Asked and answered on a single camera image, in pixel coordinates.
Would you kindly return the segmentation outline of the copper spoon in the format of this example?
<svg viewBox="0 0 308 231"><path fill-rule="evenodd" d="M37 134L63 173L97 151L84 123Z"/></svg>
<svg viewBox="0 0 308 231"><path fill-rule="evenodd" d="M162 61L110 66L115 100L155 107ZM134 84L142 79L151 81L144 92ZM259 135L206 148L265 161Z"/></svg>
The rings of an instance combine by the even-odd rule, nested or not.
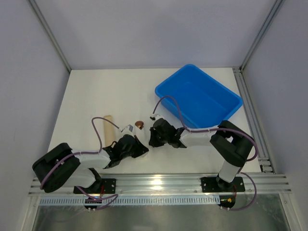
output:
<svg viewBox="0 0 308 231"><path fill-rule="evenodd" d="M143 121L136 121L136 122L135 122L135 126L136 126L138 129L142 130L142 129L144 128L144 122L143 122Z"/></svg>

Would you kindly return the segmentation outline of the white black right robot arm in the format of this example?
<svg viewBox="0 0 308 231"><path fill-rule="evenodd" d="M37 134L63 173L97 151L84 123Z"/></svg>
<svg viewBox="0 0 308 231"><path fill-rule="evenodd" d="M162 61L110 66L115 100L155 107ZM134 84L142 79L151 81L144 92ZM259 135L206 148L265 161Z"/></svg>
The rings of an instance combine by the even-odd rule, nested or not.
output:
<svg viewBox="0 0 308 231"><path fill-rule="evenodd" d="M154 121L150 127L149 145L156 148L169 144L173 148L213 146L224 162L216 176L222 192L234 189L234 179L248 161L251 150L257 149L254 139L230 121L222 121L211 129L175 128L165 119Z"/></svg>

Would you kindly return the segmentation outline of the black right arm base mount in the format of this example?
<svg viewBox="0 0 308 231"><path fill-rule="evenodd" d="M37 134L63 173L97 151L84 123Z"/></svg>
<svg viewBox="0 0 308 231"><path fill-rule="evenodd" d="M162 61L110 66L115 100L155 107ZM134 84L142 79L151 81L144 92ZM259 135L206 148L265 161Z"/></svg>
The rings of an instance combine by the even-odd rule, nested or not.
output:
<svg viewBox="0 0 308 231"><path fill-rule="evenodd" d="M202 177L200 181L203 193L245 192L242 177L235 177L232 182L226 182L219 177Z"/></svg>

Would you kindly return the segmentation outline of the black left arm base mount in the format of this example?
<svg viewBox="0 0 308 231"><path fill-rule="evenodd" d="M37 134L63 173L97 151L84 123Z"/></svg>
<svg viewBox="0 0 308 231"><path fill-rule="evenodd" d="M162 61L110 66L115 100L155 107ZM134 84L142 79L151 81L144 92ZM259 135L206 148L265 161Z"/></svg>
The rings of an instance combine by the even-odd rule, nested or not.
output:
<svg viewBox="0 0 308 231"><path fill-rule="evenodd" d="M116 179L102 178L87 188L81 186L80 188L87 194L114 194L116 192Z"/></svg>

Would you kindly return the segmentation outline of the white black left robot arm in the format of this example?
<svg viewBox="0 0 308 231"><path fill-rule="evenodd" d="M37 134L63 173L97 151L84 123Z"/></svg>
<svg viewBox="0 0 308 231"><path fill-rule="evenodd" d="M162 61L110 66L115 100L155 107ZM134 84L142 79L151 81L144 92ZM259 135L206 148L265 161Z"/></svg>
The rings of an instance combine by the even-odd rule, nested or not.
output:
<svg viewBox="0 0 308 231"><path fill-rule="evenodd" d="M128 134L98 151L73 150L64 142L38 159L32 169L40 181L40 189L45 193L54 192L65 185L95 191L102 181L97 168L113 168L123 159L138 158L147 152L148 147L137 136Z"/></svg>

